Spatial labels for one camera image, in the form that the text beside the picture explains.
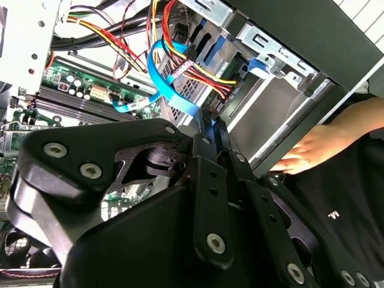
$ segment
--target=white logo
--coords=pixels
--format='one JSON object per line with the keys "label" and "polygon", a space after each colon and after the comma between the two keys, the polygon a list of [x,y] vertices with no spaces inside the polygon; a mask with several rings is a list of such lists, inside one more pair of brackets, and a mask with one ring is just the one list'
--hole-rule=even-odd
{"label": "white logo", "polygon": [[328,217],[332,217],[333,219],[336,219],[340,217],[340,214],[337,211],[334,211],[328,215]]}

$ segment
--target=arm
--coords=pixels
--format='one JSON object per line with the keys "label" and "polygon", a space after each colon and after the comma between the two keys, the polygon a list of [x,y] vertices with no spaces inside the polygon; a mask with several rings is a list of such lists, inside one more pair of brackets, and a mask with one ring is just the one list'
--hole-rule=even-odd
{"label": "arm", "polygon": [[346,149],[363,135],[384,127],[384,98],[375,97],[346,108],[329,125],[317,125],[271,170],[297,174]]}

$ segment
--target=human hand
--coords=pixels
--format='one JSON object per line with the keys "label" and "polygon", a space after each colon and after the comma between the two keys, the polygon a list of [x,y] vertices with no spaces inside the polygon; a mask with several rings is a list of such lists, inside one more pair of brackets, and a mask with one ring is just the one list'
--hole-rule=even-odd
{"label": "human hand", "polygon": [[348,132],[335,125],[317,125],[271,171],[300,173],[325,162],[355,140]]}

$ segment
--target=cooling fan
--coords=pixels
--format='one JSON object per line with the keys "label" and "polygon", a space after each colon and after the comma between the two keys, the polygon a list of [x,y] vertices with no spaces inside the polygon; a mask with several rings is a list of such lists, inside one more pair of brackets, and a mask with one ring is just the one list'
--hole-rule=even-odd
{"label": "cooling fan", "polygon": [[59,261],[50,247],[6,222],[0,231],[0,267],[52,268]]}

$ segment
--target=silver screw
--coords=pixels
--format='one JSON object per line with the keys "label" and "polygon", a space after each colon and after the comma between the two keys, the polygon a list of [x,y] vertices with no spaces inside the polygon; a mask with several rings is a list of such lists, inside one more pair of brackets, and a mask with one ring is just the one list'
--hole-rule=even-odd
{"label": "silver screw", "polygon": [[210,233],[206,237],[206,242],[210,249],[212,249],[212,251],[217,254],[223,254],[226,250],[226,244],[224,243],[224,240],[222,237],[215,233]]}
{"label": "silver screw", "polygon": [[351,286],[356,285],[355,279],[345,270],[341,270],[341,276],[343,276],[344,280]]}
{"label": "silver screw", "polygon": [[55,158],[64,157],[68,153],[68,150],[64,145],[55,142],[45,144],[43,150],[45,154]]}
{"label": "silver screw", "polygon": [[172,127],[166,127],[166,130],[170,133],[170,134],[175,134],[176,131],[172,128]]}
{"label": "silver screw", "polygon": [[94,163],[85,163],[81,165],[80,172],[84,177],[87,177],[90,179],[100,178],[101,174],[103,174],[100,167],[98,167]]}
{"label": "silver screw", "polygon": [[272,183],[273,186],[277,186],[278,185],[278,182],[276,181],[275,178],[270,178],[269,181],[270,181],[270,183]]}
{"label": "silver screw", "polygon": [[287,270],[289,275],[296,281],[296,283],[303,285],[305,282],[304,274],[301,272],[300,268],[293,263],[287,265]]}
{"label": "silver screw", "polygon": [[245,162],[245,158],[241,154],[236,154],[237,159],[239,159],[241,162]]}
{"label": "silver screw", "polygon": [[203,141],[207,144],[211,144],[211,141],[208,138],[203,137]]}
{"label": "silver screw", "polygon": [[362,275],[360,272],[357,272],[356,273],[356,276],[359,278],[360,282],[367,288],[371,287],[371,284],[370,282],[368,281],[368,279],[366,279],[366,277],[364,275]]}

